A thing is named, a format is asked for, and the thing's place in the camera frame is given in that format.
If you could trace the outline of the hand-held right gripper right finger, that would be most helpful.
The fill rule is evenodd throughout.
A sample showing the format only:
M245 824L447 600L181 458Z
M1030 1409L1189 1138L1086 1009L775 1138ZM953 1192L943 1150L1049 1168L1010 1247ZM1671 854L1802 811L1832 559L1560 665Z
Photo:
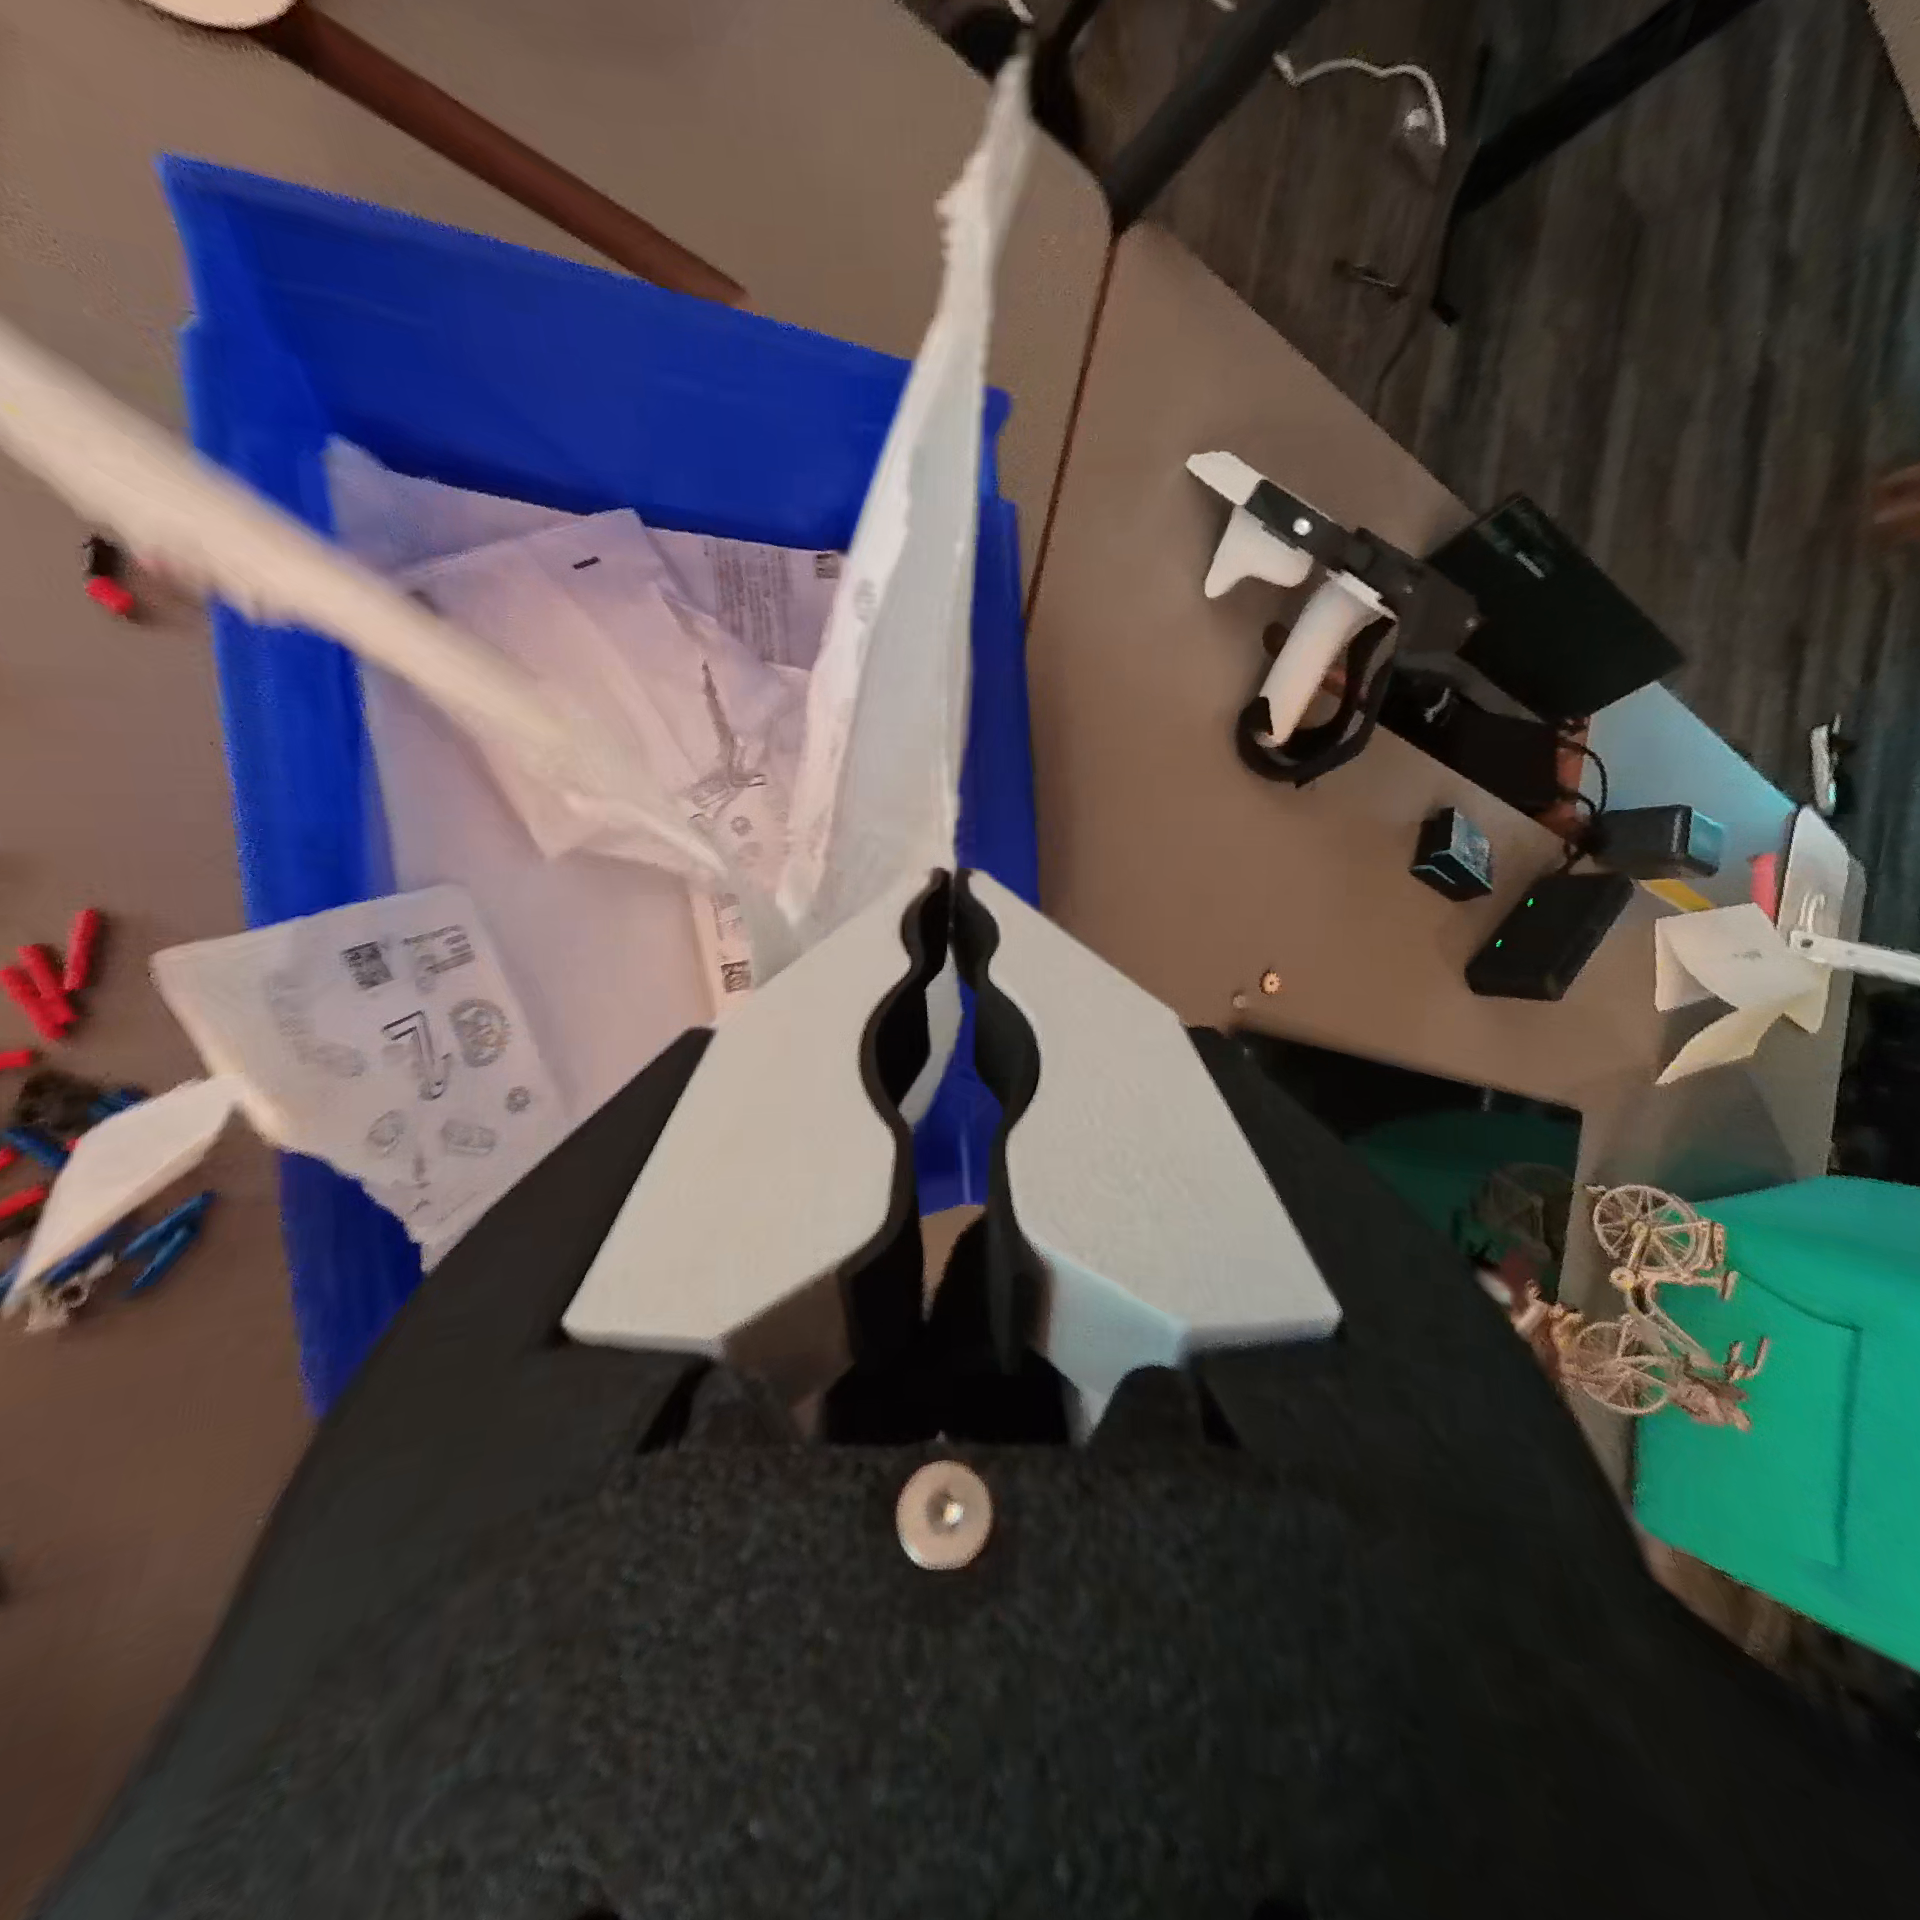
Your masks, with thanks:
M953 879L974 1068L999 1103L982 1228L997 1361L1070 1427L1126 1376L1319 1343L1337 1299L1183 1022L982 872Z

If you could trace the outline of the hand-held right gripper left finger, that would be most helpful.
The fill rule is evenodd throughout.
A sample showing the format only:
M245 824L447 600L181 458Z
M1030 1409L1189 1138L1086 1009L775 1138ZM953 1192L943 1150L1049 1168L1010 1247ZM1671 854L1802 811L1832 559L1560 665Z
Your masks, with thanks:
M953 1060L953 873L888 888L715 1028L561 1315L585 1346L911 1346L913 1129Z

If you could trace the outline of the torn white paper bag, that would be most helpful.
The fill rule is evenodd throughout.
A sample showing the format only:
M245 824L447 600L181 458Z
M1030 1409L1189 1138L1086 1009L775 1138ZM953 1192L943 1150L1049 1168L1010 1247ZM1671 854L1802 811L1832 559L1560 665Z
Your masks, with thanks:
M82 516L256 625L318 634L437 707L486 758L542 854L619 858L730 897L749 1028L843 930L955 872L994 281L1035 144L1008 55L939 204L943 284L880 449L805 683L784 841L749 865L721 808L666 780L629 696L553 652L475 638L3 326L3 452Z

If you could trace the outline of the blue plastic bin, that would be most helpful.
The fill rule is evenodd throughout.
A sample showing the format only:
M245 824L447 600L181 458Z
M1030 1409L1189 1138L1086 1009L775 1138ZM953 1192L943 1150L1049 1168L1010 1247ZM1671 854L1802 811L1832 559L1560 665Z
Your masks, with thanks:
M400 476L539 511L637 511L696 538L837 548L904 362L410 214L165 153L189 291L194 451L321 532L341 439ZM1040 904L1010 411L989 388L958 855ZM214 602L238 880L248 927L401 892L398 778L373 772L355 665ZM400 1223L345 1177L278 1164L305 1403L330 1403L421 1284Z

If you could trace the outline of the pile of red blue lego pins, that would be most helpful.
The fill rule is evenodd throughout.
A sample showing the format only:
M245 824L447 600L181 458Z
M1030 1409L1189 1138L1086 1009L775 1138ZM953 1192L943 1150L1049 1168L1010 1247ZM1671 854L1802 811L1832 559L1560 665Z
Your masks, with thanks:
M159 1097L97 1084L26 1048L3 1050L3 1072L19 1078L3 1112L3 1318L57 1334L114 1280L155 1290L195 1247L214 1192L141 1209L202 1164L235 1097L217 1079Z

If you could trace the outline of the black power bank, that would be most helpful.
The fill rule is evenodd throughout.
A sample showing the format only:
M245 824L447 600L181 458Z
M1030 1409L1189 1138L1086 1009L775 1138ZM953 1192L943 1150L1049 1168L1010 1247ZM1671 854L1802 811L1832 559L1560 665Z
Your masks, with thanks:
M1534 886L1462 976L1485 1000L1560 1001L1637 894L1631 879L1560 872Z

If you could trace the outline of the wooden bicycle model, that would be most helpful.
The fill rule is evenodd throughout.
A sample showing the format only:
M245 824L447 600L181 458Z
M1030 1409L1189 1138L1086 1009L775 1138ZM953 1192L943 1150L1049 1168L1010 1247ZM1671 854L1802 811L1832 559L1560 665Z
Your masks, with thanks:
M1751 1428L1747 1385L1771 1348L1763 1336L1714 1359L1658 1308L1591 1319L1534 1291L1509 1323L1566 1395L1627 1419L1678 1411L1698 1427Z
M1663 1290L1710 1290L1722 1304L1734 1296L1736 1272L1715 1219L1650 1185L1589 1185L1585 1196L1609 1280L1627 1304L1647 1313Z

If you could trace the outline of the black charger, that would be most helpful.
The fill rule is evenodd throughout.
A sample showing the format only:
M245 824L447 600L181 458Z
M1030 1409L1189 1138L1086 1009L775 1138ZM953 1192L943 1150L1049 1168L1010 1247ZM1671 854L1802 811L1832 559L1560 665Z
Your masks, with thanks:
M1694 806L1609 808L1589 858L1631 880L1704 880L1720 872L1722 828Z

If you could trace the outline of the white pistol grip device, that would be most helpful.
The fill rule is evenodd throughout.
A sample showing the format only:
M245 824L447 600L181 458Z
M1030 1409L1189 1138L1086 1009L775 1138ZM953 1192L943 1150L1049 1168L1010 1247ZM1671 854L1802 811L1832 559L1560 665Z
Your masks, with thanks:
M1198 451L1183 466L1227 505L1203 598L1241 585L1306 591L1267 632L1266 668L1233 730L1253 775L1304 788L1370 744L1403 642L1417 656L1455 655L1482 612L1438 566L1344 527L1230 451Z

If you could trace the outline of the white folded stand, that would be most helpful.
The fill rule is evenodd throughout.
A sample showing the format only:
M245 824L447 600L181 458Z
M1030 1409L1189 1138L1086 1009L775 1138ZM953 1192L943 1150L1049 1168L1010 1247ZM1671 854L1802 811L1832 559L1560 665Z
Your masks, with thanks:
M1747 1064L1775 1025L1815 1035L1827 1012L1827 971L1792 950L1755 904L1657 919L1653 967L1657 1012L1679 1012L1699 1001L1720 1006L1673 1054L1655 1082L1658 1089Z

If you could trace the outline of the teal storage box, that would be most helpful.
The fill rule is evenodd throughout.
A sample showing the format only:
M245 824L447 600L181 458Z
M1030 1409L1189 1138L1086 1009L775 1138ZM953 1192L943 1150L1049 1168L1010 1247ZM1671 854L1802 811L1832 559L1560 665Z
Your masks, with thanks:
M1630 1502L1646 1536L1907 1671L1918 1657L1914 1185L1831 1170L1706 1196L1696 1185L1574 1177L1560 1112L1438 1108L1350 1137L1367 1166L1504 1304L1530 1291L1591 1319L1611 1284L1589 1185L1650 1185L1725 1228L1734 1296L1665 1287L1657 1305L1714 1359L1769 1338L1747 1432L1678 1411L1627 1419Z

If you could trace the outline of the black tablet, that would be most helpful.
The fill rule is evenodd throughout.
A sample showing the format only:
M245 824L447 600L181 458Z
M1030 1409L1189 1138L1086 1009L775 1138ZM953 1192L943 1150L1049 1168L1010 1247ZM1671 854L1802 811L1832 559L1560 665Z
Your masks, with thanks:
M1530 496L1509 496L1424 562L1477 606L1461 658L1544 723L1584 723L1683 665L1667 634Z

